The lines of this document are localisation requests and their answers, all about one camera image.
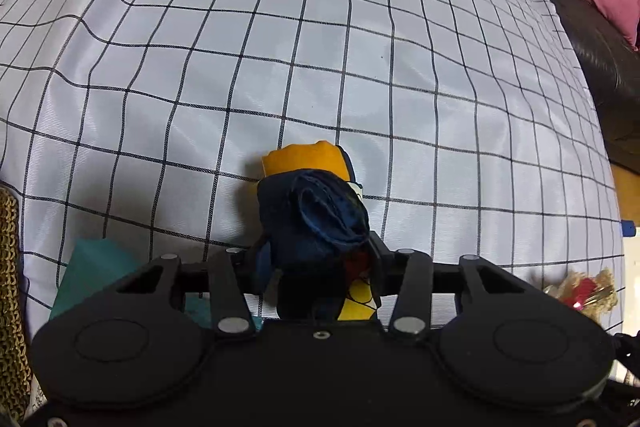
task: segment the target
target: screw head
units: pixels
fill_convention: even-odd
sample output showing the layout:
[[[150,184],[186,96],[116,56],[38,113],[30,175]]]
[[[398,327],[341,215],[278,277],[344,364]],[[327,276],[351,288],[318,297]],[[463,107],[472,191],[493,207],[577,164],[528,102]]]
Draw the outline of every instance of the screw head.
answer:
[[[394,328],[396,328],[397,331],[410,335],[417,335],[426,327],[427,324],[424,323],[424,320],[418,317],[400,317],[394,320]]]
[[[242,317],[227,317],[220,320],[218,329],[230,334],[244,333],[249,329],[249,322]]]
[[[314,332],[314,338],[317,341],[325,341],[330,336],[331,336],[331,333],[329,333],[329,331],[315,331]]]
[[[47,427],[67,427],[66,422],[62,418],[49,418]]]

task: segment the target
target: circular pad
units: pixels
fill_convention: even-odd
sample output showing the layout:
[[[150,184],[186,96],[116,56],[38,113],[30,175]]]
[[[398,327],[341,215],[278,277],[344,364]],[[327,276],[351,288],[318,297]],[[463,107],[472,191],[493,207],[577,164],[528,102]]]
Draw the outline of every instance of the circular pad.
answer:
[[[81,407],[153,401],[193,374],[200,327],[157,298],[113,293],[45,324],[31,361],[47,397]]]
[[[597,396],[614,361],[599,325],[534,293],[483,296],[443,328],[438,350],[479,397],[535,410]]]

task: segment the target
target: blue object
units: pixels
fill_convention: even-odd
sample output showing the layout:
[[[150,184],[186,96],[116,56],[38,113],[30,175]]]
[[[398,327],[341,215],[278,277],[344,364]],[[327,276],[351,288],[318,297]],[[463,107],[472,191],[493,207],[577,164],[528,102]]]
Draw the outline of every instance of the blue object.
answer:
[[[49,314],[53,319],[87,297],[113,284],[142,267],[129,252],[108,239],[78,239],[65,276]],[[204,328],[211,327],[209,301],[198,295],[187,295],[184,313]]]
[[[258,183],[258,204],[268,238],[256,259],[262,290],[274,268],[296,275],[329,271],[369,237],[364,204],[329,171],[299,169],[267,176]]]
[[[622,237],[636,237],[636,224],[633,221],[623,219],[620,223],[622,224]]]

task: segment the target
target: bed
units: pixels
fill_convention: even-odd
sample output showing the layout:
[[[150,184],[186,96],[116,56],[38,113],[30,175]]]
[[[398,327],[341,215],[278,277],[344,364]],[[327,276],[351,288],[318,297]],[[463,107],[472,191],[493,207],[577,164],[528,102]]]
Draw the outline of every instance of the bed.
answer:
[[[390,248],[540,287],[607,267],[621,330],[616,194],[548,0],[0,0],[0,180],[31,335],[77,238],[143,260],[246,247],[260,157],[318,140],[350,154]],[[435,323],[453,313],[434,300]]]

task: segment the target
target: teal cloth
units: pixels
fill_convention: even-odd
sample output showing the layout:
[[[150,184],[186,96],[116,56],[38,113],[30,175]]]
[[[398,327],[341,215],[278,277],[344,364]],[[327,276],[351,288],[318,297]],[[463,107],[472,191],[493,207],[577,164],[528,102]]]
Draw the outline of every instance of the teal cloth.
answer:
[[[56,301],[49,315],[53,319],[106,288],[118,279],[135,272],[143,264],[109,239],[78,239],[66,266]],[[204,328],[211,327],[209,301],[197,294],[187,295],[184,312]]]

